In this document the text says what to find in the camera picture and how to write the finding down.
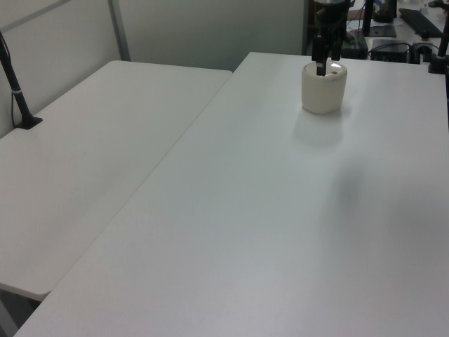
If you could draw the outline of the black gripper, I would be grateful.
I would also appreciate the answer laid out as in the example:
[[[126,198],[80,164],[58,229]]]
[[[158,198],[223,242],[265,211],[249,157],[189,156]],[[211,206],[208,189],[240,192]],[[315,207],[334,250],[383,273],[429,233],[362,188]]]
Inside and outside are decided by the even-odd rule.
[[[350,0],[314,1],[314,18],[319,34],[313,38],[311,59],[316,63],[316,74],[326,75],[326,40],[331,39],[331,60],[341,58],[342,47],[346,38],[345,25]]]

